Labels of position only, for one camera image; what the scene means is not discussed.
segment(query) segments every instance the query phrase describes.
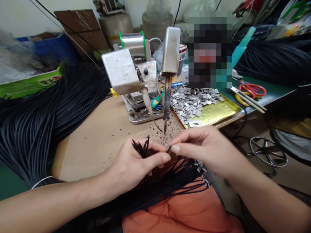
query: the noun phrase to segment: gold tray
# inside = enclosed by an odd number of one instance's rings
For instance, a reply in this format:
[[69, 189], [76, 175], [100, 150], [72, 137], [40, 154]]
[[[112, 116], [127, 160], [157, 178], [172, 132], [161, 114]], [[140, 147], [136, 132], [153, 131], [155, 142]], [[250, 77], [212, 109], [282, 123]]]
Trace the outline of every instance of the gold tray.
[[190, 118], [190, 120], [201, 120], [202, 126], [212, 125], [241, 111], [241, 107], [239, 105], [222, 94], [220, 94], [220, 96], [225, 99], [224, 102], [217, 100], [216, 104], [202, 107], [203, 110], [201, 111], [200, 117], [196, 116], [194, 118]]

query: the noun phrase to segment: right hand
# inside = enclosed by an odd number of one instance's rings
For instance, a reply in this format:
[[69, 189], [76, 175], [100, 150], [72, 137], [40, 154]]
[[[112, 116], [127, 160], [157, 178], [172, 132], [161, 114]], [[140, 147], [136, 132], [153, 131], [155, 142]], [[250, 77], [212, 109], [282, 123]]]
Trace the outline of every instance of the right hand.
[[177, 155], [200, 160], [224, 178], [241, 175], [249, 161], [219, 130], [204, 126], [184, 130], [169, 144]]

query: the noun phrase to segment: orange clothing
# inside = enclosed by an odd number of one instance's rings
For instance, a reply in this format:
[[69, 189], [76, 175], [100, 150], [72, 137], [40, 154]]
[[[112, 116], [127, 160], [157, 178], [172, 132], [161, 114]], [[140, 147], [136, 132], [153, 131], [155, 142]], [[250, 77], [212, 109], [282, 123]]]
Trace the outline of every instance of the orange clothing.
[[122, 226], [124, 233], [244, 232], [240, 221], [221, 205], [213, 188], [176, 195], [147, 210], [124, 217]]

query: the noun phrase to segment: white wall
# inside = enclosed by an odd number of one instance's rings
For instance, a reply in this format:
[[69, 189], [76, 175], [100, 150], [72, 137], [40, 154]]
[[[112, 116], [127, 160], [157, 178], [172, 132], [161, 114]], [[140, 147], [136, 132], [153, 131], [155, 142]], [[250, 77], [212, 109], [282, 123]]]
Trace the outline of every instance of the white wall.
[[[39, 0], [51, 12], [59, 10], [93, 9], [95, 16], [99, 15], [92, 0]], [[131, 16], [134, 28], [142, 24], [142, 15], [146, 10], [148, 0], [121, 0]], [[177, 21], [182, 19], [185, 9], [191, 0], [181, 0]], [[220, 6], [224, 10], [234, 10], [242, 0], [222, 0]], [[179, 0], [170, 0], [171, 13], [175, 16]], [[13, 33], [15, 37], [32, 36], [45, 31], [60, 31], [45, 15], [43, 15], [29, 0], [1, 0], [0, 28]]]
[[[59, 10], [93, 9], [98, 16], [92, 0], [39, 0], [39, 2], [52, 13]], [[15, 37], [32, 36], [45, 31], [60, 31], [29, 0], [1, 0], [0, 28], [11, 32]]]

